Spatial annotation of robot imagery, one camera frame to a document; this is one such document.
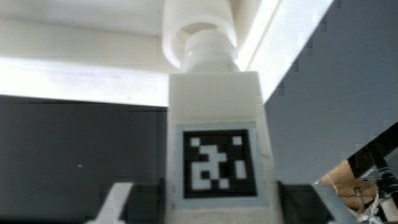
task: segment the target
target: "white tube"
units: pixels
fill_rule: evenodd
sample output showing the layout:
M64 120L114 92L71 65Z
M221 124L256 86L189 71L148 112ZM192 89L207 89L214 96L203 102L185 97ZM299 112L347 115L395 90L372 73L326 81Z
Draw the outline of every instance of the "white tube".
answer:
M237 32L230 0L167 0L164 10L164 54L180 68L185 43L203 30L215 29L237 46Z
M199 31L185 45L185 72L237 72L237 47L217 30Z

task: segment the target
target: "white pipe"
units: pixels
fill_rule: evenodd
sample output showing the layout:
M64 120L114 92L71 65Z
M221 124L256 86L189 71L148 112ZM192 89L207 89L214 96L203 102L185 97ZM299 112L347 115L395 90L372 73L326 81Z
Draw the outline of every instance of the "white pipe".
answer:
M237 47L226 34L214 30L192 34L185 45L185 72L238 72Z

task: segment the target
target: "wire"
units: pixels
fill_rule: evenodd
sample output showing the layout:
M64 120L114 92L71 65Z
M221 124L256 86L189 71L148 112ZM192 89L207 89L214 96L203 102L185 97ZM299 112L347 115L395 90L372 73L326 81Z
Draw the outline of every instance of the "wire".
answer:
M333 183L333 188L334 188L334 191L336 191L336 195L340 195L340 190L338 190L338 187L336 187L336 184L334 184L334 181L333 181L333 178L331 178L331 175L327 174L327 179Z
M372 219L375 218L377 202L379 202L379 194L377 194L377 197L375 197L375 201L374 201L374 205L372 205L372 210L370 210L370 224L374 223Z

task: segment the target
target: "gray wall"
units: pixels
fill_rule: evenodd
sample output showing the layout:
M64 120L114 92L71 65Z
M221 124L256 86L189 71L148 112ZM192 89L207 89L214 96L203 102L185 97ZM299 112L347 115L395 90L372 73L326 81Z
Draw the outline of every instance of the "gray wall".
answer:
M279 179L315 182L398 121L397 0L336 0L267 112Z

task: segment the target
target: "ceiling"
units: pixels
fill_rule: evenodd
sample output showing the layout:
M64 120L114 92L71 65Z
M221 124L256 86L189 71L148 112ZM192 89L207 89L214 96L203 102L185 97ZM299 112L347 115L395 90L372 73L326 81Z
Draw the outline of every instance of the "ceiling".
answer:
M143 36L162 32L164 0L0 0L0 17Z

